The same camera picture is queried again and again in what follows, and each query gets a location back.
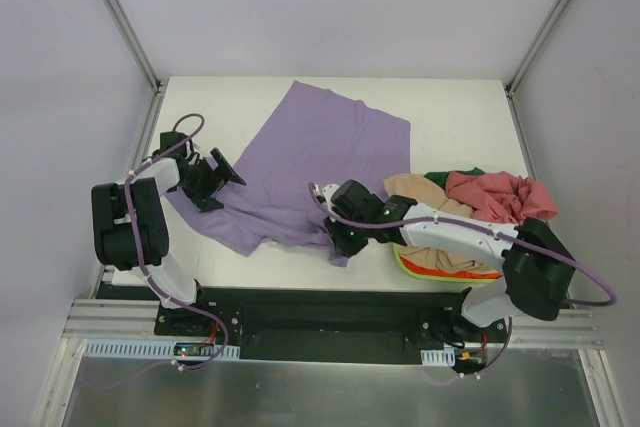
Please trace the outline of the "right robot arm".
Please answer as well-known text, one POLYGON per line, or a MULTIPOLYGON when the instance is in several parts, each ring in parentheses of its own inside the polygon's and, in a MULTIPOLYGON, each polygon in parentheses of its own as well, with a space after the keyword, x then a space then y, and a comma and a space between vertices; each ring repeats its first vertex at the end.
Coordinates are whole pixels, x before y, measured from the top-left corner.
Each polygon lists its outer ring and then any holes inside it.
POLYGON ((381 200, 355 180, 309 186, 326 215, 324 228, 335 253, 351 258, 371 240, 433 248, 478 261, 500 277, 469 288, 450 316, 452 334, 473 341, 493 322, 522 313, 554 321, 566 300, 573 258, 542 221, 490 223, 434 209, 412 198, 381 200))

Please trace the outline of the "purple t shirt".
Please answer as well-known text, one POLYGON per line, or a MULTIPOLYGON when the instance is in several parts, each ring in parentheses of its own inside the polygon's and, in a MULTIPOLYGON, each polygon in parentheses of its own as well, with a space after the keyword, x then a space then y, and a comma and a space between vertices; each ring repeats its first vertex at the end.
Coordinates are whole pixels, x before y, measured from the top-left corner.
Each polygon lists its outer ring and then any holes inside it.
POLYGON ((193 230, 243 256, 274 241, 323 249, 344 267, 308 185, 353 179, 383 198, 385 180, 410 170, 410 140, 409 121, 294 82, 234 165, 244 184, 217 193, 221 209, 203 213, 182 191, 167 199, 193 230))

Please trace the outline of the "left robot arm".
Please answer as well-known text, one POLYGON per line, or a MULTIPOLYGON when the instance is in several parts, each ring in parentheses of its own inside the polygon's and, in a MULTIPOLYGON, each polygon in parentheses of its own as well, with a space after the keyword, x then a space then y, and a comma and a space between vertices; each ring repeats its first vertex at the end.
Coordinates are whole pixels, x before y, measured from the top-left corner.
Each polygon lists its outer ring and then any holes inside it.
POLYGON ((198 213, 222 209, 216 194, 227 184, 246 181, 219 149, 203 157, 192 139, 176 130, 160 134, 159 148, 127 179, 91 189, 94 249, 98 260, 119 271, 133 271, 188 335, 204 334, 210 310, 198 303, 200 285, 169 253, 169 231, 161 199, 186 196, 198 213))

